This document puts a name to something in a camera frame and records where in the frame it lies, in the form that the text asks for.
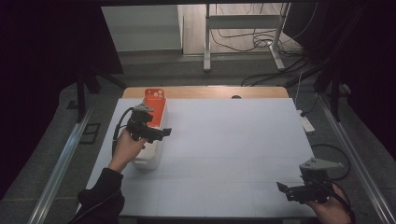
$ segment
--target white container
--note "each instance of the white container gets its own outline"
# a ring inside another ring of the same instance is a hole
[[[163,107],[163,117],[161,119],[160,127],[151,127],[155,129],[163,129],[166,127],[167,121],[167,109],[166,102]],[[136,156],[136,158],[131,161],[134,165],[134,168],[138,170],[155,170],[158,165],[160,165],[161,161],[161,151],[163,148],[163,141],[166,137],[163,138],[162,141],[155,140],[153,143],[146,143],[145,149],[142,149],[140,153]]]

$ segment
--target wall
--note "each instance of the wall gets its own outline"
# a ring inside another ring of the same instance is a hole
[[[181,49],[177,6],[102,10],[117,51]]]

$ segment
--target aluminum rail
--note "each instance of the aluminum rail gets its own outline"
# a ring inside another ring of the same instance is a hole
[[[371,200],[376,212],[381,218],[384,224],[396,224],[396,220],[392,212],[390,211],[389,205],[382,195],[378,185],[375,183],[371,175],[369,174],[367,168],[363,164],[361,157],[357,153],[356,149],[353,147],[351,141],[347,136],[347,132],[343,128],[341,122],[337,122],[329,109],[329,103],[326,98],[319,95],[320,104],[324,110],[327,119],[329,120],[332,128],[335,131],[345,153],[348,155],[350,162],[361,181],[364,189],[366,190],[369,199]]]
[[[44,188],[37,204],[35,205],[35,210],[33,211],[28,223],[36,224],[44,222],[47,213],[50,210],[50,206],[52,205],[53,199],[55,198],[56,192],[58,191],[64,178],[67,167],[76,150],[79,138],[84,132],[88,119],[92,114],[92,108],[93,103],[90,104],[90,107],[88,108],[87,113],[85,114],[82,121],[80,123],[76,123],[74,126],[73,131],[71,132],[69,139],[64,146],[64,150],[62,151],[62,154],[49,177],[49,181],[47,182],[47,185]]]

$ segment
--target hand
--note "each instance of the hand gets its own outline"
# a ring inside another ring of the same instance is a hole
[[[338,194],[344,201],[347,201],[343,191],[336,185],[332,185],[336,194]],[[334,197],[331,197],[326,203],[306,202],[310,206],[322,224],[344,224],[350,223],[350,217],[346,209]]]
[[[131,134],[126,129],[123,129],[108,168],[121,173],[128,162],[136,158],[140,150],[145,148],[147,141],[148,139],[145,138],[135,141]]]

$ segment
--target gray floor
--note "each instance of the gray floor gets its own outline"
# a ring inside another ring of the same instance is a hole
[[[130,86],[239,86],[245,77],[271,73],[276,70],[271,57],[265,53],[262,55],[217,55],[212,60],[212,71],[210,73],[203,71],[202,57],[200,56],[186,57],[157,54],[142,57],[124,53],[121,54],[120,58],[125,75],[116,77]],[[290,65],[296,58],[286,58],[285,60],[285,64]],[[282,85],[288,78],[299,75],[300,71],[290,76],[280,75],[261,83],[261,85]],[[78,206],[77,193],[84,189],[87,184],[113,110],[117,100],[122,96],[120,88],[102,78],[98,79],[102,86],[101,92],[99,94],[87,93],[87,99],[94,102],[94,112],[89,123],[100,123],[98,135],[93,144],[78,145],[45,223],[65,223],[76,212]],[[297,98],[298,108],[309,110],[314,104],[316,100],[312,88],[314,81],[315,77],[311,77],[301,83]],[[297,89],[297,85],[288,89],[290,97],[295,99]],[[29,220],[75,125],[78,112],[76,109],[67,109],[67,107],[70,102],[76,100],[75,86],[70,86],[62,91],[58,110],[47,132],[5,198],[0,202],[0,223],[26,223]],[[389,156],[388,152],[361,123],[347,105],[345,98],[340,99],[340,116],[352,143],[359,151],[363,162],[387,199],[389,207],[394,211],[396,209],[395,160]],[[341,146],[319,105],[316,105],[307,117],[316,129],[314,133],[307,135],[311,144]],[[90,135],[84,135],[82,140],[89,141],[91,138]],[[326,147],[318,147],[314,149],[314,153],[319,158],[345,162],[340,154]],[[331,176],[338,176],[342,172],[344,171],[331,173]],[[357,223],[381,222],[353,170],[346,179],[339,181],[339,183],[346,189],[346,193],[352,202]],[[121,222],[133,223],[134,220],[123,217]]]

